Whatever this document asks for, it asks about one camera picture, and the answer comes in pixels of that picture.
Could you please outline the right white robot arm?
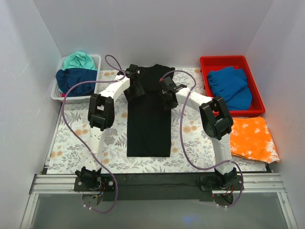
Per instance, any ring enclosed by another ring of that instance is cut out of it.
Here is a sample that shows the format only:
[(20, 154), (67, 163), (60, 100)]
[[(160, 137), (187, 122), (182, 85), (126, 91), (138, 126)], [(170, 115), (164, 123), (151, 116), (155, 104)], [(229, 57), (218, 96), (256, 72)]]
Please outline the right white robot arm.
[(222, 97), (212, 98), (198, 94), (184, 84), (176, 85), (171, 77), (162, 77), (159, 80), (159, 85), (165, 109), (174, 109), (178, 104), (183, 104), (180, 117), (180, 132), (183, 128), (184, 110), (186, 107), (190, 107), (200, 113), (203, 130), (212, 141), (215, 165), (200, 168), (193, 164), (188, 157), (183, 143), (183, 134), (180, 133), (180, 141), (186, 160), (198, 170), (214, 169), (216, 185), (220, 189), (228, 189), (237, 177), (237, 172), (232, 162), (230, 149), (230, 134), (234, 122), (224, 99)]

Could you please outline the black t shirt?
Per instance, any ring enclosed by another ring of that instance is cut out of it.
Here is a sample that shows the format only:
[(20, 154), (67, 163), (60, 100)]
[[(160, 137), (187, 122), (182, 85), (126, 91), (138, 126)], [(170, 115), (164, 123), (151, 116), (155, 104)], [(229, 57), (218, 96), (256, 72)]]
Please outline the black t shirt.
[(145, 94), (128, 102), (128, 157), (170, 156), (171, 111), (164, 109), (159, 79), (173, 70), (159, 64), (140, 67), (139, 83)]

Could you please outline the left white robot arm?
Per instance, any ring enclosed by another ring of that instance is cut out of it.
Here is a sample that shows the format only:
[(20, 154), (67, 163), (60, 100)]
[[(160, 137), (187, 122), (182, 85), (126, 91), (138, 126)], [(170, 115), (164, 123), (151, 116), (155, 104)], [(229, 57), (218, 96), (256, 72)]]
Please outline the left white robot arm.
[(140, 67), (131, 64), (125, 71), (126, 77), (121, 79), (123, 72), (119, 72), (116, 82), (110, 84), (99, 94), (92, 94), (89, 102), (88, 121), (90, 125), (89, 148), (93, 153), (88, 157), (83, 168), (76, 171), (80, 184), (91, 191), (102, 190), (104, 184), (101, 178), (102, 167), (99, 164), (104, 140), (108, 129), (115, 119), (114, 103), (121, 94), (124, 94), (128, 102), (132, 102), (145, 95), (139, 81)]

